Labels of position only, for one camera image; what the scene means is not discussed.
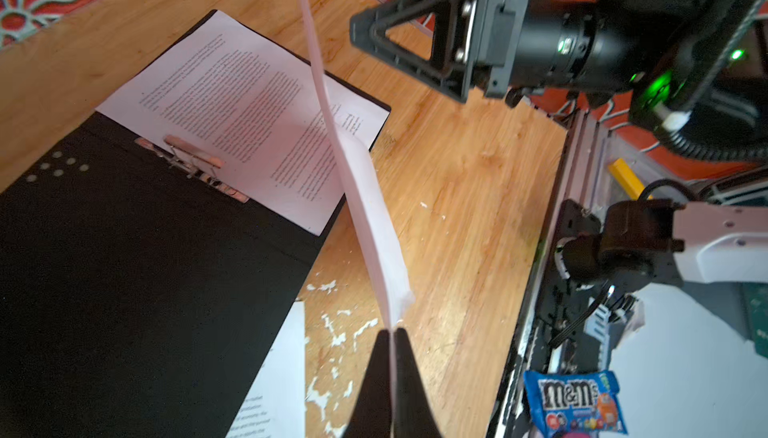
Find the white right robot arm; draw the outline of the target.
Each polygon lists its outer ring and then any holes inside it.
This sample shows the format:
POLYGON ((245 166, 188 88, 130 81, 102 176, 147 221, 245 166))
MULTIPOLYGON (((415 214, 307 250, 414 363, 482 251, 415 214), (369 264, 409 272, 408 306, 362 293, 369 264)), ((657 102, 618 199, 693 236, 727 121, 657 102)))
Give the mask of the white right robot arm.
MULTIPOLYGON (((766 0, 390 0, 356 14, 356 48, 456 100, 517 106, 555 88, 600 108, 631 94, 630 124, 704 162, 767 158, 767 78, 739 73, 766 0)), ((765 209, 677 204, 651 188, 569 238, 561 276, 627 291, 767 279, 765 209)))

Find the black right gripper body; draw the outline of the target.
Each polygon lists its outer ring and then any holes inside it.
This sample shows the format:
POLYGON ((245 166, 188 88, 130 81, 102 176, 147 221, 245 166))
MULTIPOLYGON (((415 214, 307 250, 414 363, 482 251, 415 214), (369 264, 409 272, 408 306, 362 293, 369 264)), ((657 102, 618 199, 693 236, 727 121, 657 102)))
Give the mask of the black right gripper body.
POLYGON ((470 88, 562 88, 619 94, 653 64, 645 20, 604 2, 476 0, 466 60, 470 88))

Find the yellow block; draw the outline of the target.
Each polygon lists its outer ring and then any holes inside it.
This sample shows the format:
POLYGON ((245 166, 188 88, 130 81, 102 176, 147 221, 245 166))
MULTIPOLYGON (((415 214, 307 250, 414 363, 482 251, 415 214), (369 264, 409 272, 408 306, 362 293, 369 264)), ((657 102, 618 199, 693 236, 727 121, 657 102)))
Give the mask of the yellow block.
POLYGON ((618 158, 609 164, 608 171, 630 199, 640 198, 645 185, 623 158, 618 158))

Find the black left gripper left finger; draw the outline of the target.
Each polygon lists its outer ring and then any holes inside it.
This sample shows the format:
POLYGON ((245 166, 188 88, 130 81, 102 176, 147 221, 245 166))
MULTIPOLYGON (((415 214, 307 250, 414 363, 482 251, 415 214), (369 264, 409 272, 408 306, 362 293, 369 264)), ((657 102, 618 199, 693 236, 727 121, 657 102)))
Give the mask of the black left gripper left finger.
POLYGON ((390 437, 392 401, 389 330, 381 330, 369 357, 362 385, 344 431, 344 438, 390 437))

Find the blue folder black inside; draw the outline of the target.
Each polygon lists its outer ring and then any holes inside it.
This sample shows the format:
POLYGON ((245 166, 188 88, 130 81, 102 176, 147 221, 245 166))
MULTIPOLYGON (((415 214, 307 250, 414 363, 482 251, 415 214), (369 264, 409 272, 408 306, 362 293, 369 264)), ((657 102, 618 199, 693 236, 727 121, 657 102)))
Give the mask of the blue folder black inside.
POLYGON ((222 437, 327 236, 94 113, 1 196, 1 433, 222 437))

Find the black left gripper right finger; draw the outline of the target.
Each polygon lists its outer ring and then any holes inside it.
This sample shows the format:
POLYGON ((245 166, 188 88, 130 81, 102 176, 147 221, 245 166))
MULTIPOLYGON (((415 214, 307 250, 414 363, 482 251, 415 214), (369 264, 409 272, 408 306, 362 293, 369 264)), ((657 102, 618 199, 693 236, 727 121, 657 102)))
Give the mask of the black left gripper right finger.
POLYGON ((441 437, 432 414, 410 338, 404 328, 393 335, 394 437, 441 437))

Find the blue candy bag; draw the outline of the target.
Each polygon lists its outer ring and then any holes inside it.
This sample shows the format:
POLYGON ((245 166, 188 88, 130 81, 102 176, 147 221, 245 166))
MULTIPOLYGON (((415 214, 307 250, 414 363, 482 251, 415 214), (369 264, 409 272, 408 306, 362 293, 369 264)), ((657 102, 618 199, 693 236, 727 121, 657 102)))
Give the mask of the blue candy bag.
POLYGON ((523 374, 529 414, 544 437, 571 433, 615 432, 626 435, 618 394, 610 371, 589 374, 523 374))

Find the printed paper sheet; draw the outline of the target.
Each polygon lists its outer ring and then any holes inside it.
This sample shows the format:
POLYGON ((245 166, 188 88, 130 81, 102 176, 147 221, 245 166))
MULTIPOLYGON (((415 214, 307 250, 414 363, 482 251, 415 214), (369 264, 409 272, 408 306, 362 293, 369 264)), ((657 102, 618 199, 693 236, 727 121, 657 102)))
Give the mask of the printed paper sheet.
POLYGON ((305 307, 293 303, 227 435, 305 435, 305 307))
POLYGON ((340 127, 331 111, 310 0, 298 0, 311 74, 343 191, 384 325, 393 330, 414 301, 402 249, 369 149, 340 127))
POLYGON ((220 10, 98 111, 216 158, 218 179, 312 234, 342 198, 310 66, 220 10))

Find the metal folder clip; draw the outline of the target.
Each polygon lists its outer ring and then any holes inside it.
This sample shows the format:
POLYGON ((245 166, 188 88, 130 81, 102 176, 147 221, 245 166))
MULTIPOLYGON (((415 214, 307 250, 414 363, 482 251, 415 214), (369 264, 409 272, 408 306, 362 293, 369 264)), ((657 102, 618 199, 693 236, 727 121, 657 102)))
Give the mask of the metal folder clip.
POLYGON ((247 203, 250 200, 246 194, 226 184, 218 176, 218 172, 225 164, 223 159, 191 142, 170 134, 163 138, 165 147, 145 137, 138 137, 134 142, 167 161, 171 167, 183 171, 189 179, 195 178, 240 203, 247 203))

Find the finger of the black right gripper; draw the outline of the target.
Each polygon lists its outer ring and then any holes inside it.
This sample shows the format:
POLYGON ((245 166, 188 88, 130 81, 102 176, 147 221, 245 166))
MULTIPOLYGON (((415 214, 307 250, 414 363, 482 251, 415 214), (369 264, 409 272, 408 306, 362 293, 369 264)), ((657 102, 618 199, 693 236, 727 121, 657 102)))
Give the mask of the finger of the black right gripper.
POLYGON ((364 54, 464 104, 486 2, 388 0, 350 20, 350 42, 364 54))

